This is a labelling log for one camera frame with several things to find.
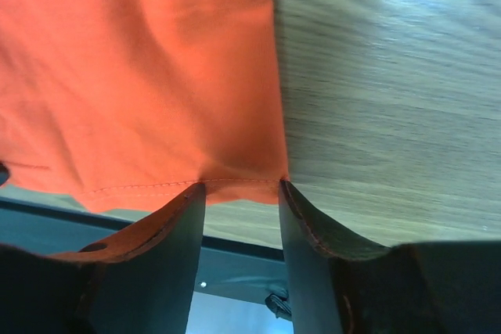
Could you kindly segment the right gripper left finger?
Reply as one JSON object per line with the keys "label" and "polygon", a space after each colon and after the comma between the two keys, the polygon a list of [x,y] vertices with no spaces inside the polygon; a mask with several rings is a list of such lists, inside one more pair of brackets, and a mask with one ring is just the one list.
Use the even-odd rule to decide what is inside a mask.
{"label": "right gripper left finger", "polygon": [[206,189],[77,252],[1,247],[4,333],[183,333],[203,239]]}

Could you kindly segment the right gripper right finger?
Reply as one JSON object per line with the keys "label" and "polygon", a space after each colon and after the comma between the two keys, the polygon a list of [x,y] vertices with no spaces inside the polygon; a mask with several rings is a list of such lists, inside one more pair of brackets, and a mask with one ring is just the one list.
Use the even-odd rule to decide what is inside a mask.
{"label": "right gripper right finger", "polygon": [[279,220],[295,332],[499,332],[499,241],[383,246],[288,181]]}

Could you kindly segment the orange t shirt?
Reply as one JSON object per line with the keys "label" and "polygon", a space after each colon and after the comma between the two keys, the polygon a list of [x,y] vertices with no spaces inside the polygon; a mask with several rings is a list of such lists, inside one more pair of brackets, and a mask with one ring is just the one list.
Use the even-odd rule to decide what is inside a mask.
{"label": "orange t shirt", "polygon": [[288,178],[272,0],[1,0],[7,184],[90,211],[274,204]]}

